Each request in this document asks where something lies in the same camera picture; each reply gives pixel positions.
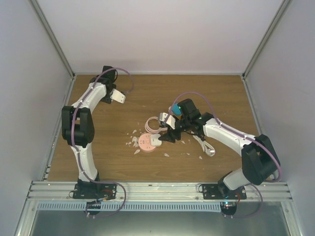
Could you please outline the white square charger plug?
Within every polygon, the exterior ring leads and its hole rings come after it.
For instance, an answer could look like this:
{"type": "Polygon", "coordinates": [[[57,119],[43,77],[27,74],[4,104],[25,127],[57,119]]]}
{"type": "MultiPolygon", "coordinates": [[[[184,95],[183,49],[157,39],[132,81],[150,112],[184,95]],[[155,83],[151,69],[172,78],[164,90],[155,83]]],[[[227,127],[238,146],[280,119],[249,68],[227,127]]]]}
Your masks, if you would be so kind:
{"type": "Polygon", "coordinates": [[[161,137],[160,134],[152,134],[150,136],[150,144],[153,147],[160,147],[162,145],[162,141],[159,140],[159,138],[161,137]]]}

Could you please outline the pink round power socket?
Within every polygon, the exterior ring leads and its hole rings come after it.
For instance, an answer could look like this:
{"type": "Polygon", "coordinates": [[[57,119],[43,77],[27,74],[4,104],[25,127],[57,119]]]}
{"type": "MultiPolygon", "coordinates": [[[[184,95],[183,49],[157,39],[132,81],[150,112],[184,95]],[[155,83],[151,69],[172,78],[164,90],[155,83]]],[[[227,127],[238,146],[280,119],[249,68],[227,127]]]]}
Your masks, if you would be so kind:
{"type": "Polygon", "coordinates": [[[151,134],[143,133],[138,139],[138,145],[141,151],[145,153],[153,152],[156,147],[151,145],[151,134]]]}

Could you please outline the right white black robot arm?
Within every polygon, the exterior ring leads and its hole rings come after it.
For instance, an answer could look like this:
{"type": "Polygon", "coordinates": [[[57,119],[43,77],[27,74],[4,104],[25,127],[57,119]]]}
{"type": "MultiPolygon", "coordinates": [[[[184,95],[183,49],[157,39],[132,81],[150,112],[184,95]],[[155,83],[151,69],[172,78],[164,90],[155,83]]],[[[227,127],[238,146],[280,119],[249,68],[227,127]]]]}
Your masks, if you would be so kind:
{"type": "Polygon", "coordinates": [[[228,146],[241,157],[242,167],[222,177],[218,183],[218,194],[223,199],[231,198],[237,189],[248,184],[260,185],[275,171],[281,170],[280,161],[270,139],[266,135],[253,136],[241,132],[220,121],[211,113],[203,113],[191,99],[178,104],[180,117],[160,113],[158,121],[167,131],[160,141],[174,143],[181,134],[191,131],[199,138],[212,138],[228,146]]]}

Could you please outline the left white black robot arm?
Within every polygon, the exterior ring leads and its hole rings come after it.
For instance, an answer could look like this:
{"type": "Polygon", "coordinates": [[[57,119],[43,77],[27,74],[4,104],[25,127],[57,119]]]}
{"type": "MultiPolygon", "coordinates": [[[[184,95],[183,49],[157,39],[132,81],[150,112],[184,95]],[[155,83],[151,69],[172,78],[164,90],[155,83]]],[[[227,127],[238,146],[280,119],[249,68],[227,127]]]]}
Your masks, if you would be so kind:
{"type": "Polygon", "coordinates": [[[92,141],[95,128],[92,113],[100,101],[125,102],[125,95],[116,90],[115,79],[117,71],[111,66],[104,66],[103,72],[90,80],[87,90],[71,106],[62,108],[62,137],[74,152],[79,177],[88,182],[84,188],[85,194],[95,199],[101,194],[98,171],[92,154],[92,141]]]}

